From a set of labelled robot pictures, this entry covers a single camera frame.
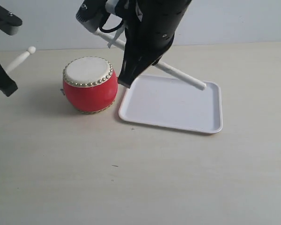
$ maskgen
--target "white table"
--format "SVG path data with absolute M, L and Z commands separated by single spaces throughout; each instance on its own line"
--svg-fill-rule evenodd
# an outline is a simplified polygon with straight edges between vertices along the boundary
M 213 136 L 121 122 L 122 87 L 108 110 L 79 114 L 62 70 L 89 55 L 119 72 L 118 49 L 38 51 L 11 75 L 19 90 L 0 92 L 0 225 L 281 225 L 281 43 L 164 56 L 222 88 Z

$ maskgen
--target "drum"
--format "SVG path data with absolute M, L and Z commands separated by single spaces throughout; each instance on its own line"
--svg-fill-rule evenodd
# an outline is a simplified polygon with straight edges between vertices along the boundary
M 69 102 L 84 113 L 98 113 L 116 98 L 118 81 L 111 63 L 99 57 L 83 57 L 63 71 L 63 89 Z

